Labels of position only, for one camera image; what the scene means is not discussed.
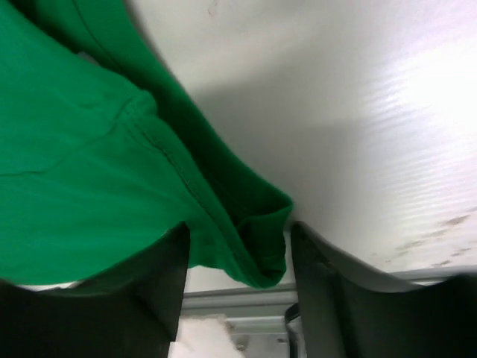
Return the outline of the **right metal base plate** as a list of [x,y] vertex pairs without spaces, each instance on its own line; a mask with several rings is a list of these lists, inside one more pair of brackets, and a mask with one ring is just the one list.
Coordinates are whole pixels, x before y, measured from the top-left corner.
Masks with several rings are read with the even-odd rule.
[[283,316],[227,318],[232,340],[244,357],[290,357]]

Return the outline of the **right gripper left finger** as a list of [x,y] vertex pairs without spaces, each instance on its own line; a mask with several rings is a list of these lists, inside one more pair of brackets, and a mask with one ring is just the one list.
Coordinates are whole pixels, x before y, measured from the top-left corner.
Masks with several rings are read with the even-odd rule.
[[2,357],[166,357],[189,264],[184,223],[148,248],[67,289],[1,281]]

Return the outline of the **green t shirt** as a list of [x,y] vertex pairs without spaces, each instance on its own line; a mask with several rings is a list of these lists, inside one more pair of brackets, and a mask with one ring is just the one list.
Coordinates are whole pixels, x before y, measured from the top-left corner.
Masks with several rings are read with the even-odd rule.
[[122,1],[1,3],[1,276],[83,280],[176,224],[190,266],[285,274],[291,199],[221,141]]

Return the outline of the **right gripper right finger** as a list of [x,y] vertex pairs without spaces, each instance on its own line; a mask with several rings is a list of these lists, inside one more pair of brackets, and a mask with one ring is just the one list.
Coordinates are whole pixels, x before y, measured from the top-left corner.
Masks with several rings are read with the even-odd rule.
[[422,285],[291,226],[297,311],[308,357],[475,357],[476,273]]

